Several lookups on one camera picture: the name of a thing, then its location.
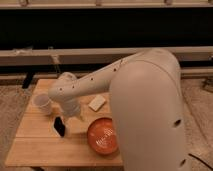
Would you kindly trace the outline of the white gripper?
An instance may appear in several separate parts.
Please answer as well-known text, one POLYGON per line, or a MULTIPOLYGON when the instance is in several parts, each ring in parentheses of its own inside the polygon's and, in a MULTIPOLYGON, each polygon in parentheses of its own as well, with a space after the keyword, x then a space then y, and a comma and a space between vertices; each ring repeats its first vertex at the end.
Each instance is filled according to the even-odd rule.
POLYGON ((68 117, 77 116, 80 121, 84 121, 84 117, 81 113, 81 105, 77 99, 71 99, 69 101, 60 104, 62 110, 62 118, 64 125, 67 125, 68 117))

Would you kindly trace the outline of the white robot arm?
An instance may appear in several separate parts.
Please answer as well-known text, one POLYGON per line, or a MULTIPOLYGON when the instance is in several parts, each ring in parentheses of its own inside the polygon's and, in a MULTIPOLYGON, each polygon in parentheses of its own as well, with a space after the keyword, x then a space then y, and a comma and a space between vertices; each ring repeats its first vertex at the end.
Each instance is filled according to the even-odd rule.
POLYGON ((50 98, 64 104, 108 92, 125 171, 190 171, 180 65, 153 48, 120 59, 75 81, 57 80, 50 98))

